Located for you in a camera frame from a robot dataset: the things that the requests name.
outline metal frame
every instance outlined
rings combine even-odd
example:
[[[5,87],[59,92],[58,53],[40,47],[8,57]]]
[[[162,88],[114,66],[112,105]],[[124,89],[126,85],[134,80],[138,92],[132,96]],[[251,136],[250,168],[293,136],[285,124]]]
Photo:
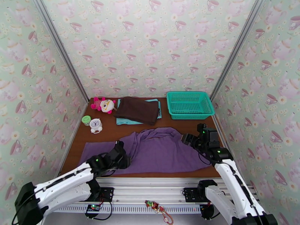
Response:
[[[221,143],[222,143],[223,147],[226,147],[230,151],[231,155],[233,156],[233,160],[236,161],[237,160],[236,155],[234,154],[234,151],[231,150],[229,144],[227,143],[228,139],[227,139],[226,135],[224,134],[225,131],[224,131],[222,125],[220,124],[218,117],[215,114],[212,116],[212,118],[213,118],[214,126],[216,127],[217,132],[219,133],[219,137],[221,139]],[[239,166],[237,166],[237,169],[238,169],[241,177],[243,178],[243,180],[246,180],[241,169],[239,168]]]
[[[89,97],[79,79],[79,76],[77,75],[76,73],[76,70],[72,64],[72,61],[68,55],[68,52],[66,51],[64,45],[63,45],[63,42],[61,41],[60,37],[59,37],[59,34],[53,24],[53,21],[47,11],[47,8],[43,2],[43,0],[33,0],[37,10],[39,11],[40,13],[40,16],[42,17],[43,19],[43,23],[46,27],[46,29],[48,30],[50,36],[52,37],[52,40],[56,46],[56,48],[58,49],[62,59],[64,60],[65,64],[67,65],[76,85],[78,86],[84,100],[88,103],[89,102]]]
[[[216,95],[219,92],[219,89],[220,89],[221,85],[223,84],[224,79],[228,75],[231,67],[233,66],[233,63],[234,63],[239,51],[241,50],[242,46],[244,45],[245,40],[248,37],[249,32],[255,23],[255,20],[257,19],[259,13],[263,9],[263,5],[265,2],[266,2],[266,0],[255,0],[253,7],[249,13],[248,19],[246,20],[246,23],[244,24],[244,26],[241,30],[241,33],[235,43],[235,46],[233,47],[233,50],[225,64],[224,68],[223,68],[221,76],[219,77],[219,79],[213,89],[213,92],[210,95],[211,101],[214,101],[214,99],[216,98]]]
[[[81,111],[81,114],[80,114],[81,117],[85,114],[88,105],[89,105],[88,103],[86,103],[86,104],[84,105],[84,107],[83,107],[83,109],[82,109],[82,111]],[[55,173],[55,175],[54,175],[55,177],[58,177],[58,176],[60,175],[60,172],[62,171],[63,165],[64,165],[64,163],[65,163],[65,161],[66,161],[66,159],[67,159],[67,156],[68,156],[69,151],[70,151],[70,149],[71,149],[71,146],[72,146],[72,143],[73,143],[73,141],[74,141],[74,138],[75,138],[75,136],[76,136],[76,134],[77,134],[77,132],[78,132],[80,123],[81,123],[81,118],[79,118],[78,121],[77,121],[75,130],[73,131],[73,134],[72,134],[72,136],[71,136],[71,138],[70,138],[69,144],[68,144],[68,146],[67,146],[67,148],[66,148],[66,150],[65,150],[65,152],[64,152],[64,154],[63,154],[63,157],[62,157],[62,159],[61,159],[61,161],[60,161],[59,169],[56,171],[56,173]]]
[[[113,187],[114,196],[112,199],[113,213],[115,214],[154,214],[154,211],[147,209],[145,200],[156,201],[166,207],[172,214],[200,214],[200,203],[186,203],[182,194],[184,188],[197,187],[200,180],[209,178],[98,178],[100,187]],[[232,199],[224,181],[221,178],[212,178],[221,191],[229,200]],[[248,185],[250,192],[255,199],[257,195],[253,186]],[[78,202],[62,207],[55,212],[63,213],[85,213],[88,204],[95,202]],[[108,202],[103,203],[100,214],[110,212]]]

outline keychain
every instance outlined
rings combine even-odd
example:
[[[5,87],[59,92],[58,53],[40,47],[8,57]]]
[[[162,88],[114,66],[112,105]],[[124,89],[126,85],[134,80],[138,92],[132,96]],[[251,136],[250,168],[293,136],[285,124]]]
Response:
[[[163,216],[163,221],[165,223],[167,223],[168,225],[173,225],[174,221],[173,221],[173,218],[165,211],[165,208],[163,206],[159,206],[158,203],[156,203],[155,201],[145,201],[145,204],[147,207],[151,207],[155,213],[162,213],[162,216]]]

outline brown towel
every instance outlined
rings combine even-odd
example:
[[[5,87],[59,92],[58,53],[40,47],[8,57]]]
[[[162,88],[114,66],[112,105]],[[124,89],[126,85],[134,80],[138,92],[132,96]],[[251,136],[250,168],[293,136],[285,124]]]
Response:
[[[158,113],[157,101],[145,102],[135,97],[123,97],[114,116],[155,125]]]

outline teal plastic basket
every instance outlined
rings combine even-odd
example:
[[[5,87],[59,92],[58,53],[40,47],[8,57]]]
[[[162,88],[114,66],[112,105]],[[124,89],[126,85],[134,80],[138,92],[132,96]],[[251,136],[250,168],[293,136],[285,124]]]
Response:
[[[170,91],[166,93],[166,100],[174,120],[204,120],[215,114],[206,92]]]

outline black cable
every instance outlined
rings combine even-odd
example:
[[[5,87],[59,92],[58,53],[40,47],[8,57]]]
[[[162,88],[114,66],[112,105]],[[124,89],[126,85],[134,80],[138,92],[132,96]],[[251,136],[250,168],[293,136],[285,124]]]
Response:
[[[226,162],[218,162],[218,161],[212,160],[212,159],[210,159],[210,158],[208,158],[208,157],[205,157],[205,156],[204,156],[202,153],[200,153],[200,152],[198,152],[198,153],[199,153],[199,155],[201,155],[203,158],[205,158],[206,160],[210,161],[210,163],[211,163],[211,162],[214,162],[214,163],[217,163],[217,164],[226,164],[226,165],[228,165],[229,168],[230,168],[231,171],[232,171],[232,174],[234,175],[234,174],[236,173],[236,171],[234,170],[234,168],[233,168],[231,165],[229,165],[228,163],[226,163]]]
[[[40,192],[40,191],[46,190],[46,189],[48,189],[48,188],[50,188],[50,187],[52,187],[52,186],[55,186],[55,185],[57,185],[58,183],[60,183],[60,182],[62,182],[62,181],[64,181],[64,180],[66,180],[66,179],[68,179],[68,178],[70,178],[70,177],[72,177],[72,176],[76,176],[77,174],[79,174],[79,173],[81,173],[81,172],[83,172],[84,170],[87,170],[87,169],[91,169],[91,168],[90,168],[90,167],[86,167],[86,168],[84,168],[84,169],[78,170],[78,171],[76,171],[76,174],[73,173],[72,175],[70,175],[70,176],[68,176],[68,177],[62,177],[61,179],[58,179],[57,181],[55,181],[55,182],[53,182],[53,183],[47,185],[46,187],[41,188],[41,189],[39,189],[38,191],[36,191],[36,192],[34,192],[33,194],[31,194],[30,197],[28,197],[25,201],[23,201],[23,203],[21,204],[20,208],[16,211],[16,213],[15,213],[15,215],[13,216],[13,219],[12,219],[12,225],[18,225],[18,224],[19,224],[19,222],[14,223],[14,221],[15,221],[15,219],[16,219],[18,213],[20,212],[20,210],[21,210],[21,208],[24,206],[24,204],[25,204],[31,197],[33,197],[35,194],[37,194],[37,193]]]
[[[100,176],[100,177],[109,177],[109,176],[112,176],[114,173],[115,173],[115,170],[113,170],[111,174],[108,174],[108,175],[102,175],[102,176]]]
[[[100,220],[100,221],[108,220],[108,219],[111,217],[111,214],[113,213],[113,205],[111,204],[111,202],[110,202],[110,199],[108,199],[108,198],[107,198],[107,197],[105,197],[105,196],[103,196],[102,198],[104,198],[104,199],[107,199],[107,200],[108,200],[108,202],[109,202],[109,204],[110,204],[110,208],[111,208],[111,210],[110,210],[110,214],[109,214],[109,216],[108,216],[108,217],[106,217],[105,219],[93,218],[93,219],[95,219],[95,220]]]
[[[214,219],[214,218],[217,217],[218,215],[220,215],[220,212],[218,212],[215,216],[211,217],[210,219]]]
[[[24,206],[24,204],[31,199],[31,197],[33,197],[35,194],[37,194],[38,192],[42,191],[43,189],[39,189],[37,192],[33,193],[30,195],[30,197],[28,197],[25,201],[23,201],[23,203],[21,204],[20,208],[16,211],[16,214],[14,215],[13,219],[12,219],[12,225],[18,225],[19,222],[14,223],[18,213],[20,212],[21,208]]]
[[[103,152],[101,154],[98,154],[97,156],[102,156],[102,155],[107,155],[107,154],[108,154],[108,152]]]
[[[209,163],[204,162],[204,161],[200,158],[200,153],[199,153],[199,152],[198,152],[198,157],[199,157],[200,161],[203,162],[205,165],[210,165],[210,164],[211,164],[211,162],[209,162]]]
[[[261,225],[263,225],[263,222],[261,221],[260,215],[259,215],[259,213],[258,213],[258,211],[257,211],[256,207],[255,207],[254,205],[252,205],[252,206],[253,206],[253,208],[254,208],[254,210],[255,210],[256,214],[257,214],[257,217],[259,218],[259,222],[260,222],[260,224],[261,224]]]

